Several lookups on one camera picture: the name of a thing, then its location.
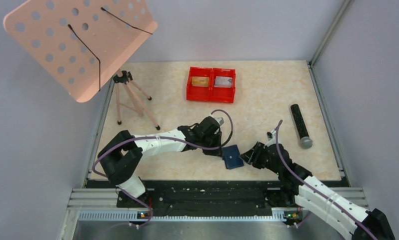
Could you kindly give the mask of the navy blue card holder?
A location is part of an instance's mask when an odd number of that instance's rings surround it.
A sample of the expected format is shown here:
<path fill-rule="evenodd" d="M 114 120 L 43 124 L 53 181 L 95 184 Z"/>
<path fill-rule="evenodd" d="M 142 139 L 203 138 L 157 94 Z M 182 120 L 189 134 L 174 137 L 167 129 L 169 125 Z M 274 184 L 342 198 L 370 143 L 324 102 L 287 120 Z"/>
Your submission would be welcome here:
<path fill-rule="evenodd" d="M 222 148 L 222 159 L 228 170 L 244 166 L 244 161 L 240 158 L 240 151 L 236 144 Z"/>

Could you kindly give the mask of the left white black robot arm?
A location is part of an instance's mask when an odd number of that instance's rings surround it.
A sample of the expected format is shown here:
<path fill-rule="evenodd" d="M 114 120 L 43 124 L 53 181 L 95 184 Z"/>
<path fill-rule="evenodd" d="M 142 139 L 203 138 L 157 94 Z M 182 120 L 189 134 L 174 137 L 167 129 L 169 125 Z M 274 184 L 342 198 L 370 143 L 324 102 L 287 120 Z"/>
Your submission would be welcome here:
<path fill-rule="evenodd" d="M 129 193 L 136 207 L 148 200 L 148 193 L 135 170 L 141 160 L 169 152 L 201 149 L 205 155 L 217 156 L 221 149 L 221 126 L 224 119 L 209 115 L 200 123 L 181 125 L 171 131 L 149 135 L 132 135 L 120 131 L 98 154 L 105 177 L 117 188 Z"/>

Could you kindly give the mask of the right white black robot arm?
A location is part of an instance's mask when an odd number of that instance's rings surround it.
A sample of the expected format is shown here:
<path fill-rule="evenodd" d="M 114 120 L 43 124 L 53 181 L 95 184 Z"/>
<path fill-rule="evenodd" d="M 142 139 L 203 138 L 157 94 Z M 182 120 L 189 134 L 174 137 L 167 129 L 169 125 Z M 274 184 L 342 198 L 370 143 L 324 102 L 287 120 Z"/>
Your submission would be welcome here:
<path fill-rule="evenodd" d="M 277 174 L 281 201 L 307 209 L 334 228 L 345 240 L 394 240 L 387 216 L 368 210 L 330 189 L 301 165 L 293 162 L 282 144 L 257 142 L 240 155 L 248 165 Z"/>

